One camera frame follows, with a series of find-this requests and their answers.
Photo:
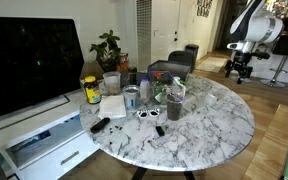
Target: black screen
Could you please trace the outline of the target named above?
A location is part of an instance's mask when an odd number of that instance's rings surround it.
[[[0,116],[80,88],[71,19],[0,18]]]

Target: white drawer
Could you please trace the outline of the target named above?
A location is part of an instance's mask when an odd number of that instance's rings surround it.
[[[58,179],[88,156],[98,147],[86,133],[52,151],[20,171],[20,179],[52,180]]]

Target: white robot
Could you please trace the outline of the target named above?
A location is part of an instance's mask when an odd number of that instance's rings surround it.
[[[239,74],[237,84],[241,84],[244,78],[249,78],[252,67],[247,66],[252,56],[259,59],[268,59],[269,54],[259,52],[258,46],[262,43],[274,41],[283,30],[283,22],[274,17],[263,16],[260,13],[265,0],[253,0],[246,10],[234,21],[230,33],[237,43],[227,45],[228,49],[235,52],[233,61],[225,65],[225,77],[229,77],[232,70]]]

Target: black remote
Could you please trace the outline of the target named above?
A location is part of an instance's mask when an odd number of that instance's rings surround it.
[[[110,122],[110,118],[104,118],[102,119],[100,122],[98,122],[97,124],[95,124],[93,127],[91,127],[91,132],[92,133],[97,133],[99,132],[101,129],[103,129],[106,124],[108,124]]]
[[[156,126],[155,129],[156,129],[156,131],[157,131],[159,136],[164,136],[165,135],[165,133],[164,133],[164,131],[163,131],[161,126]]]

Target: white door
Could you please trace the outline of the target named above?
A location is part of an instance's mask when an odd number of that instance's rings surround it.
[[[168,55],[177,48],[180,1],[152,1],[152,63],[167,60]]]

